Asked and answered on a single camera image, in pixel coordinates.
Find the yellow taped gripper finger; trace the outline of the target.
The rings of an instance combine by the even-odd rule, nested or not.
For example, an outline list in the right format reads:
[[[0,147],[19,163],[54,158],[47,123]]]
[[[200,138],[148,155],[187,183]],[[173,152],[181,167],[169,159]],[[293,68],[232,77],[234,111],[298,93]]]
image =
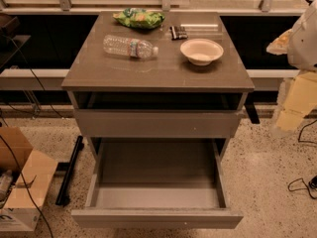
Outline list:
[[[272,134],[274,136],[288,136],[302,123],[303,118],[294,113],[277,110],[272,117]]]

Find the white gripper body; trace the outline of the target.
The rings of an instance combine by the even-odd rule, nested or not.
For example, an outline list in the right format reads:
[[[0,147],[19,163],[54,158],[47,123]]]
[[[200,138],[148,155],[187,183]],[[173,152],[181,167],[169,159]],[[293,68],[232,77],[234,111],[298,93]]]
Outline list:
[[[317,106],[317,73],[300,72],[290,84],[283,109],[290,114],[305,117]]]

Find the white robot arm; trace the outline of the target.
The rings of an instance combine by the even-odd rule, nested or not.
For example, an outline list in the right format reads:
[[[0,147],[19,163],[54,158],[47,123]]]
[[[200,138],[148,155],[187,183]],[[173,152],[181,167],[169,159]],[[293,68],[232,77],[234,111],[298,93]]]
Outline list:
[[[279,88],[271,132],[282,137],[294,132],[317,106],[317,1],[308,6],[291,29],[270,43],[266,51],[287,55],[288,63],[299,70]]]

